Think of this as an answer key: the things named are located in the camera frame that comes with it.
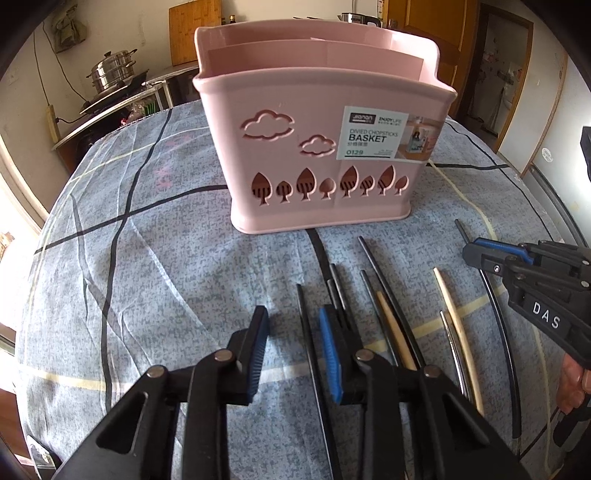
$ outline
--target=human hand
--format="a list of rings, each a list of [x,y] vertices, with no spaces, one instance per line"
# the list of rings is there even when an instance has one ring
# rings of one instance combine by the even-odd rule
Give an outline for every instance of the human hand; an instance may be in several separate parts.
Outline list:
[[[560,370],[556,404],[568,415],[583,404],[585,394],[591,394],[591,371],[585,370],[573,358],[565,354]]]

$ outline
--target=gray patterned tablecloth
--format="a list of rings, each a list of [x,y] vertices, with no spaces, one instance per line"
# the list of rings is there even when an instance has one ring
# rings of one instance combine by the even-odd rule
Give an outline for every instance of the gray patterned tablecloth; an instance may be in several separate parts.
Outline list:
[[[492,160],[466,134],[448,119],[432,161],[490,167]],[[370,268],[358,235],[398,293],[426,360],[455,379],[432,272],[442,269],[462,307],[485,416],[509,442],[511,406],[499,333],[478,272],[462,261],[453,220],[461,219],[471,236],[512,243],[547,239],[548,231],[556,239],[558,233],[513,171],[503,172],[426,167],[407,219],[317,233],[345,278],[363,341],[385,350],[359,276]],[[241,480],[329,477],[295,288],[304,285],[318,340],[317,309],[329,299],[309,234],[239,233],[230,224],[224,183],[202,105],[193,102],[107,135],[64,188],[34,258],[17,340],[24,430],[61,458],[150,365],[196,363],[226,345],[262,304],[270,313],[271,337],[253,405],[229,410],[232,474]],[[563,353],[543,334],[537,334],[538,347],[532,326],[507,308],[506,291],[496,285],[515,350],[525,447],[555,408]],[[352,479],[357,409],[332,407],[331,415],[343,470]],[[182,435],[177,438],[180,446]],[[534,480],[548,478],[560,463],[559,449],[549,444],[546,457],[546,448],[544,435],[523,460]]]

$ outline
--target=chopstick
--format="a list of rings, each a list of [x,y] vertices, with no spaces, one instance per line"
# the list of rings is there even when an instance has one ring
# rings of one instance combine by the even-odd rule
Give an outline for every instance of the chopstick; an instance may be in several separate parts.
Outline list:
[[[450,349],[452,350],[452,357],[453,363],[456,366],[456,374],[457,380],[460,384],[460,391],[462,395],[464,395],[470,403],[474,403],[474,398],[472,396],[472,390],[468,386],[468,381],[466,379],[466,365],[463,362],[462,355],[460,354],[459,348],[457,347],[456,336],[452,331],[452,327],[449,324],[449,320],[447,319],[447,312],[441,310],[439,312],[441,316],[441,321],[443,322],[443,327],[445,328],[445,333],[447,335],[447,341],[449,342]]]
[[[369,299],[371,300],[371,303],[374,307],[375,314],[378,317],[378,322],[379,322],[380,327],[382,328],[382,333],[384,334],[384,338],[386,339],[386,345],[388,346],[388,350],[390,352],[390,355],[392,355],[392,360],[394,361],[394,365],[396,367],[401,367],[403,365],[402,358],[400,357],[400,355],[398,354],[398,351],[396,349],[396,339],[394,337],[394,333],[388,327],[388,320],[384,316],[384,313],[380,307],[379,300],[376,296],[375,290],[372,287],[372,284],[369,281],[369,277],[368,277],[367,272],[365,270],[361,271],[361,279],[363,280],[363,284],[365,285],[365,288],[368,292]]]
[[[445,304],[447,306],[447,311],[452,317],[453,326],[456,328],[457,338],[458,340],[460,340],[460,346],[462,347],[462,352],[464,353],[464,358],[466,359],[468,376],[470,378],[470,383],[472,384],[472,390],[474,393],[474,404],[478,412],[480,412],[480,415],[484,415],[484,405],[482,403],[480,383],[478,382],[478,376],[476,374],[476,364],[474,363],[474,357],[472,356],[472,351],[470,350],[468,338],[466,336],[466,332],[464,331],[462,318],[457,312],[457,308],[453,303],[452,296],[450,295],[445,281],[441,276],[441,272],[437,267],[435,267],[433,269],[433,273],[435,273],[435,278],[437,279],[437,283],[439,284],[439,289],[441,290],[441,294],[443,295],[443,300],[445,301]]]
[[[339,301],[339,304],[337,305],[335,304],[336,298],[331,298],[331,300],[333,300],[333,305],[337,309],[337,313],[343,316],[344,321],[347,323],[351,331],[356,335],[359,335],[357,323],[355,323],[355,320],[351,315],[351,308],[349,306],[349,302],[347,301],[347,296],[345,295],[345,288],[343,287],[343,283],[340,280],[339,270],[336,268],[336,265],[334,263],[331,263],[329,265],[329,268],[330,274],[332,275],[332,283],[334,284],[333,288],[330,284],[331,281],[329,280],[327,282],[329,295],[331,297],[337,297]]]
[[[365,242],[364,238],[360,236],[358,237],[358,240],[361,244],[361,247],[363,248],[363,251],[365,252],[365,255],[368,257],[369,263],[371,263],[371,266],[378,277],[379,283],[382,286],[384,293],[386,294],[388,302],[390,303],[392,312],[394,313],[395,317],[400,321],[401,331],[404,335],[404,340],[410,348],[415,365],[417,366],[417,368],[424,367],[426,363],[423,357],[423,353],[421,352],[421,349],[418,347],[417,340],[413,334],[413,329],[410,327],[410,324],[408,322],[408,319],[406,318],[406,315],[404,314],[404,311],[402,310],[402,307],[400,306],[398,300],[394,296],[394,292],[392,291],[392,288],[390,288],[388,280],[384,276],[384,273],[380,269],[373,253],[369,249],[369,246]]]
[[[333,433],[332,425],[330,424],[329,409],[326,405],[326,399],[322,391],[322,378],[320,376],[320,368],[318,366],[316,349],[314,348],[310,319],[308,318],[306,300],[304,299],[304,290],[300,284],[297,284],[296,288],[298,307],[300,309],[301,329],[304,333],[304,345],[306,346],[306,357],[308,359],[308,366],[310,367],[310,376],[312,377],[312,386],[314,387],[314,396],[316,397],[316,407],[318,409],[320,426],[322,427],[322,436],[324,438],[326,456],[328,457],[329,461],[330,476],[332,480],[342,480],[343,474],[340,470],[339,454],[336,450],[335,434]]]
[[[467,244],[470,243],[470,239],[468,238],[468,234],[464,230],[462,223],[460,220],[456,219],[454,221],[456,224],[457,229],[460,232],[464,242]],[[501,311],[501,307],[499,306],[499,301],[496,299],[496,295],[492,289],[491,281],[486,276],[484,270],[479,270],[480,279],[482,280],[482,284],[484,285],[484,289],[486,290],[486,294],[488,295],[488,299],[491,303],[492,311],[495,315],[496,325],[499,329],[499,335],[501,336],[501,343],[503,345],[503,351],[505,353],[505,363],[507,365],[507,375],[509,376],[509,394],[511,396],[511,430],[512,430],[512,437],[514,440],[515,448],[517,455],[519,455],[519,451],[521,450],[521,396],[519,394],[519,381],[517,379],[517,369],[515,368],[515,360],[513,359],[513,353],[511,351],[511,344],[509,343],[509,335],[507,334],[507,325],[505,323],[505,319],[503,318],[503,314]]]
[[[392,313],[390,309],[390,305],[388,305],[388,301],[386,297],[384,297],[384,292],[378,290],[376,292],[376,296],[378,298],[379,304],[384,311],[384,315],[388,322],[388,326],[392,333],[394,334],[394,339],[396,341],[396,346],[398,348],[398,353],[400,355],[400,360],[402,360],[402,365],[409,370],[416,370],[417,365],[413,360],[413,355],[410,352],[410,348],[408,347],[406,340],[404,339],[404,335],[402,334],[402,330],[400,329],[400,325],[398,324],[398,320]]]

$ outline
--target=cloud cutout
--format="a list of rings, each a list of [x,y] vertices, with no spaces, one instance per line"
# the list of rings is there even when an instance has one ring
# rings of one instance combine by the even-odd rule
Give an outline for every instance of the cloud cutout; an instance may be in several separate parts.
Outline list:
[[[294,129],[291,127],[293,118],[272,110],[258,112],[254,118],[246,120],[241,128],[245,138],[258,140],[276,140],[290,135]]]
[[[335,151],[335,142],[323,135],[313,135],[300,144],[301,154],[311,157],[323,157]]]

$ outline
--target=cooking pot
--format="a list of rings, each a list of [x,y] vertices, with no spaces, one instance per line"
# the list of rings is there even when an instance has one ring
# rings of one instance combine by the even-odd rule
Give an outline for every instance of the cooking pot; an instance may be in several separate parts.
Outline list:
[[[98,93],[104,92],[117,83],[134,76],[135,60],[131,60],[131,55],[137,51],[137,48],[132,51],[121,50],[113,54],[108,51],[105,53],[105,58],[92,67],[90,75],[86,78],[92,78],[92,83]]]

